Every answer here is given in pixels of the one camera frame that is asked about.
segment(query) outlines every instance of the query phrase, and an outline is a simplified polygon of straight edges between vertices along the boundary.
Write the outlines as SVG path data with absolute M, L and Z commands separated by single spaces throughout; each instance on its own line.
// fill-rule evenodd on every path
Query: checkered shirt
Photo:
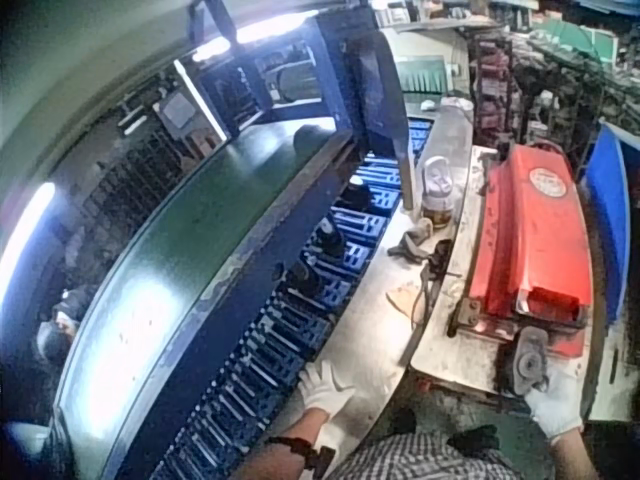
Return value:
M 354 452 L 327 480 L 521 480 L 497 450 L 465 457 L 440 433 L 394 435 Z

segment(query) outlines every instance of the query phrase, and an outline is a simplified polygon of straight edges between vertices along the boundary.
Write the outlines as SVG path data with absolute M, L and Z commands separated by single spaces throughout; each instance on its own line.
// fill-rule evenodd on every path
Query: floor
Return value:
M 402 380 L 364 443 L 388 435 L 393 413 L 402 407 L 409 407 L 415 412 L 419 432 L 438 430 L 452 435 L 482 425 L 495 425 L 502 453 L 525 479 L 553 478 L 553 464 L 546 439 L 531 419 L 501 414 L 489 406 L 439 389 L 419 393 L 416 379 L 411 374 Z

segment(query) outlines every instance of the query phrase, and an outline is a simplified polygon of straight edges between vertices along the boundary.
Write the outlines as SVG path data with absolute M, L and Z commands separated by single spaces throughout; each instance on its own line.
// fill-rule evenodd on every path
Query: gloved hand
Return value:
M 582 427 L 580 386 L 577 378 L 553 366 L 548 370 L 548 377 L 545 392 L 532 388 L 524 399 L 533 419 L 553 443 L 559 435 Z
M 305 369 L 300 372 L 300 380 L 298 388 L 302 393 L 304 409 L 319 408 L 327 412 L 329 418 L 342 410 L 356 391 L 354 387 L 338 391 L 328 360 L 322 361 L 320 373 L 314 364 L 307 363 Z

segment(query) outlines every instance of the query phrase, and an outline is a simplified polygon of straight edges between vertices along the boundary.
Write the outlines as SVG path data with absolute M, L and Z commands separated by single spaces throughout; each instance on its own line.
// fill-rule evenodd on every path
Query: green conveyor belt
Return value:
M 294 134 L 304 125 L 322 131 Z M 333 133 L 330 118 L 247 128 L 142 227 L 83 321 L 60 405 L 79 478 L 95 478 L 144 380 L 206 285 Z

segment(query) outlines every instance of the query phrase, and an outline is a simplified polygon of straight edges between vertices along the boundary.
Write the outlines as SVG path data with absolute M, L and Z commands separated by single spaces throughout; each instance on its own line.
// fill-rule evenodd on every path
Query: ceiling light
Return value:
M 251 43 L 268 37 L 284 35 L 298 28 L 307 18 L 317 14 L 318 10 L 289 13 L 247 25 L 238 29 L 238 43 Z
M 196 53 L 194 53 L 191 58 L 194 62 L 203 62 L 215 55 L 222 55 L 224 52 L 229 50 L 230 47 L 231 44 L 229 43 L 229 40 L 224 37 L 216 37 L 210 42 L 198 47 Z

